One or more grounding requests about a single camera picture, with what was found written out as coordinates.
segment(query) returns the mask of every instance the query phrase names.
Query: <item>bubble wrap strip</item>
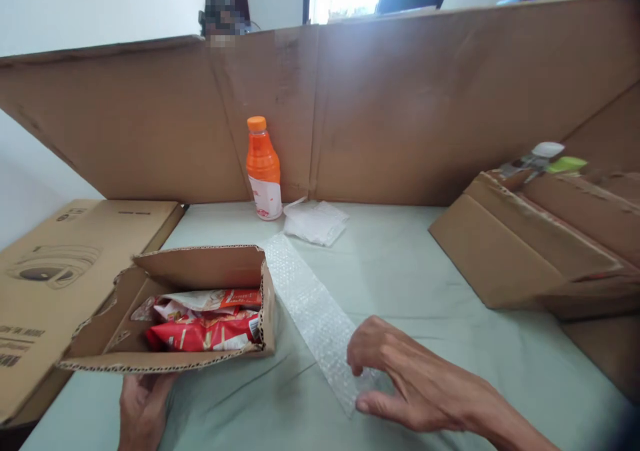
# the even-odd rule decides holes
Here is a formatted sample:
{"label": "bubble wrap strip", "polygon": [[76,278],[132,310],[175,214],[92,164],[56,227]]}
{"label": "bubble wrap strip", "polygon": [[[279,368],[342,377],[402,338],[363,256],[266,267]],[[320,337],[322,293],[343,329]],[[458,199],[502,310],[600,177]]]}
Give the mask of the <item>bubble wrap strip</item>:
{"label": "bubble wrap strip", "polygon": [[347,364],[347,345],[355,325],[325,285],[280,233],[262,245],[275,290],[348,417],[360,392],[375,387],[378,372],[356,378]]}

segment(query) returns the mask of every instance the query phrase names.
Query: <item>white label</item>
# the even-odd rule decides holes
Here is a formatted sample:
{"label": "white label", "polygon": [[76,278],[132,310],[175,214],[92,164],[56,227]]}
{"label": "white label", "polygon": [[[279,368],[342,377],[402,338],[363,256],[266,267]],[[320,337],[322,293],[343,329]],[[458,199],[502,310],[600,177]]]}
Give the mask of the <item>white label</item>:
{"label": "white label", "polygon": [[216,344],[213,351],[235,351],[245,347],[249,342],[249,338],[245,333],[234,336],[226,341]]}
{"label": "white label", "polygon": [[263,220],[276,219],[282,213],[280,185],[270,181],[260,181],[249,177],[255,210]]}

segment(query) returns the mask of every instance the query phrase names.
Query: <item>fabric surface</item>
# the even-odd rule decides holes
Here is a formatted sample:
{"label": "fabric surface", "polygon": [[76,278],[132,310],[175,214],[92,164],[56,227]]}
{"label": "fabric surface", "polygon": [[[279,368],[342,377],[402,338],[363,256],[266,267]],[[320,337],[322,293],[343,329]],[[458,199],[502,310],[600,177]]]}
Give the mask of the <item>fabric surface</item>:
{"label": "fabric surface", "polygon": [[[630,409],[626,399],[552,316],[482,305],[429,234],[443,209],[336,206],[351,219],[331,248],[290,239],[355,324],[377,314],[486,378],[561,449],[604,449]],[[195,205],[163,248],[259,244],[282,226],[259,220],[252,203]],[[348,419],[286,310],[278,311],[275,356],[178,379],[162,451],[493,449],[470,434],[416,434],[358,413]],[[115,449],[120,385],[119,376],[76,372],[23,449]]]}

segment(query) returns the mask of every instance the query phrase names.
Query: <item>green object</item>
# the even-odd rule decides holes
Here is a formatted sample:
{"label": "green object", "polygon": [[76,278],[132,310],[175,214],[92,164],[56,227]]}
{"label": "green object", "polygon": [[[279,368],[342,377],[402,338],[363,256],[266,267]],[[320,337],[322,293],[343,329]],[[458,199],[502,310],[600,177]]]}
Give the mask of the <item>green object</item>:
{"label": "green object", "polygon": [[560,173],[561,171],[578,171],[587,162],[575,157],[562,157],[547,167],[547,173]]}

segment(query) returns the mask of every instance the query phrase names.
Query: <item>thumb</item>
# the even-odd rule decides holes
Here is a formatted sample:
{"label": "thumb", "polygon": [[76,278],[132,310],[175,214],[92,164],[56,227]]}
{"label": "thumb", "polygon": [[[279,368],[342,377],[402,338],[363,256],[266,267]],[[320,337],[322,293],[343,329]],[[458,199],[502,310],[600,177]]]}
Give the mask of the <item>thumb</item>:
{"label": "thumb", "polygon": [[355,407],[364,414],[405,424],[409,406],[400,396],[390,396],[380,391],[367,391],[358,396]]}

